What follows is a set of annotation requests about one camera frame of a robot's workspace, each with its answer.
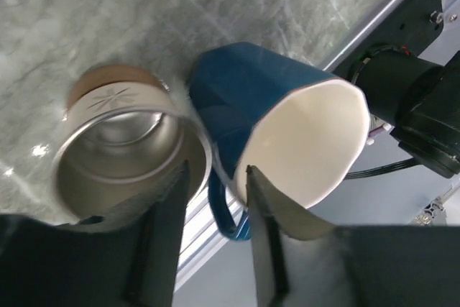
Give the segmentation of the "dark blue handled mug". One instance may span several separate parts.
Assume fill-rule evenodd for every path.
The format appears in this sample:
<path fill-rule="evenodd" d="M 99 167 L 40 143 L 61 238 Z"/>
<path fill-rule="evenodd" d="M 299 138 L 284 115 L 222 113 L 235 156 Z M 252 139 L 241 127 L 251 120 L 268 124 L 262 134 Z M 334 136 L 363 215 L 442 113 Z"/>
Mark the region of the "dark blue handled mug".
<path fill-rule="evenodd" d="M 189 95 L 213 151 L 208 199 L 227 239 L 251 237 L 226 202 L 246 203 L 250 165 L 304 208 L 327 197 L 366 144 L 369 109 L 350 82 L 249 42 L 208 50 L 193 67 Z"/>

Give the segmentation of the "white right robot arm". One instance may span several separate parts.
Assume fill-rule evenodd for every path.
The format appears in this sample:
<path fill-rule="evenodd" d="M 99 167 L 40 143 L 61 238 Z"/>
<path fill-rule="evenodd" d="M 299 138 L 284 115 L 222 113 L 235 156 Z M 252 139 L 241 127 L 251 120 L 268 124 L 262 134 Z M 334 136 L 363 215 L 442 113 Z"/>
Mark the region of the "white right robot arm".
<path fill-rule="evenodd" d="M 439 65 L 404 46 L 378 45 L 347 78 L 363 91 L 370 112 L 392 125 L 392 137 L 415 164 L 445 178 L 459 174 L 458 54 Z"/>

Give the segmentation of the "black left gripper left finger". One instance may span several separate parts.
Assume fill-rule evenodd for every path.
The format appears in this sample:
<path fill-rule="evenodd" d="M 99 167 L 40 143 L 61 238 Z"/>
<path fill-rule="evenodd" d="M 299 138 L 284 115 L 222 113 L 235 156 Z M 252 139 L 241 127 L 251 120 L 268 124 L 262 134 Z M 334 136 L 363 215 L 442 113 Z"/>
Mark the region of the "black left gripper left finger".
<path fill-rule="evenodd" d="M 170 306 L 188 202 L 183 162 L 117 210 L 128 223 L 111 231 L 113 211 L 81 224 L 51 226 L 1 216 L 3 306 Z"/>

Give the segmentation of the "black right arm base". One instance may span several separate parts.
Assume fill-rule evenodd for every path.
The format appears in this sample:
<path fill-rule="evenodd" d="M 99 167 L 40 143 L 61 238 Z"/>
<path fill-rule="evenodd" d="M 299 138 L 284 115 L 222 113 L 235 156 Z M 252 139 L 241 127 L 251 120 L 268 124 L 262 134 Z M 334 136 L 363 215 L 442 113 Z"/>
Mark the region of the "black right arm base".
<path fill-rule="evenodd" d="M 351 66 L 373 47 L 405 47 L 414 55 L 421 54 L 443 29 L 442 0 L 402 0 L 375 28 L 368 30 L 353 49 L 331 68 L 345 78 Z"/>

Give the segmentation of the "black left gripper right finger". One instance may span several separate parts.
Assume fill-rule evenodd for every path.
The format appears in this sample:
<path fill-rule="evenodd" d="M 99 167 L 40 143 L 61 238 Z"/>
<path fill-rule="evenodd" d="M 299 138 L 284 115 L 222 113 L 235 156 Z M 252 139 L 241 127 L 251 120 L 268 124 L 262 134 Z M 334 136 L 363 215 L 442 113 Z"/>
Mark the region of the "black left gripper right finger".
<path fill-rule="evenodd" d="M 457 306 L 455 226 L 337 226 L 247 168 L 259 306 Z"/>

